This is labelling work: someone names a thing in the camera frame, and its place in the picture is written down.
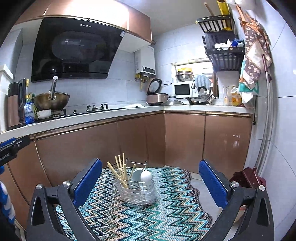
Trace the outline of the blue white gloved hand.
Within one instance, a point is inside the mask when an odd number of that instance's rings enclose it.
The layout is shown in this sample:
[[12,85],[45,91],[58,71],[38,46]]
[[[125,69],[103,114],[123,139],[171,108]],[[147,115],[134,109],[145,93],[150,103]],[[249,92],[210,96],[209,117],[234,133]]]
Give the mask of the blue white gloved hand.
[[14,224],[16,216],[15,209],[11,203],[11,198],[3,182],[1,182],[1,211],[8,222],[10,224]]

